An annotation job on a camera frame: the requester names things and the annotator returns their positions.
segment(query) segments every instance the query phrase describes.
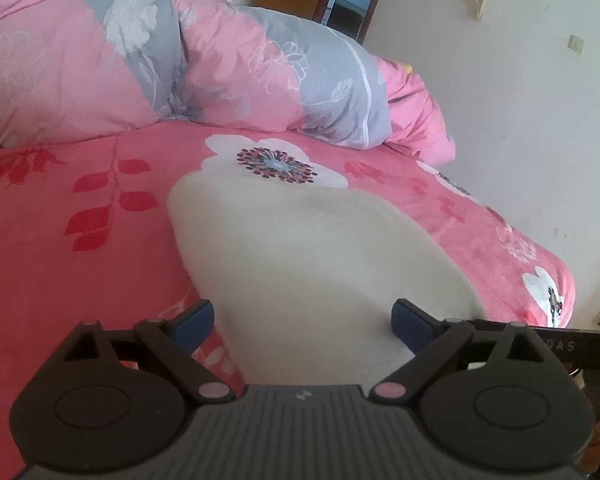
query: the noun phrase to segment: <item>pink bed sheet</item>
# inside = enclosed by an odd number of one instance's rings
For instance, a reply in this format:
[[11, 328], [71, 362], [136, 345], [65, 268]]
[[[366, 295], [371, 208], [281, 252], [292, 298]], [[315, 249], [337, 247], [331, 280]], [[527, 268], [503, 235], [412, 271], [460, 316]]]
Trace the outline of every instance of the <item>pink bed sheet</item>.
[[[72, 327], [96, 318], [108, 329], [129, 328], [197, 298], [165, 202], [181, 176], [215, 155], [205, 139], [218, 133], [286, 140], [349, 187], [392, 202], [458, 264], [490, 319], [568, 322], [574, 283], [565, 265], [395, 148], [357, 152], [293, 133], [168, 121], [117, 137], [0, 150], [0, 479], [22, 468], [8, 429], [11, 403]], [[218, 334], [196, 357], [242, 387]]]

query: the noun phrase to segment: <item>pink and gray comforter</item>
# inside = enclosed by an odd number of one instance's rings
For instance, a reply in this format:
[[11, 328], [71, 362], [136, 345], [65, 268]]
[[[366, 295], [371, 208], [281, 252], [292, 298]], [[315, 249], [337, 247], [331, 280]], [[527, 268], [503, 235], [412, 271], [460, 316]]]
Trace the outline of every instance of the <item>pink and gray comforter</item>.
[[318, 23], [226, 0], [0, 0], [0, 146], [167, 118], [455, 154], [417, 75]]

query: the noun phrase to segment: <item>white fabric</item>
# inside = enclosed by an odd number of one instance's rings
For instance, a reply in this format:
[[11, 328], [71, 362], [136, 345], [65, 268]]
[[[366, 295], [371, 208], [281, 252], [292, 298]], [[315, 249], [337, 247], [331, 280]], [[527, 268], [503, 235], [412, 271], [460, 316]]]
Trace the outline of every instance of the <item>white fabric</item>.
[[248, 383], [368, 390], [413, 355], [391, 332], [397, 298], [439, 319], [484, 316], [460, 270], [384, 199], [241, 169], [184, 176], [168, 207], [184, 265]]

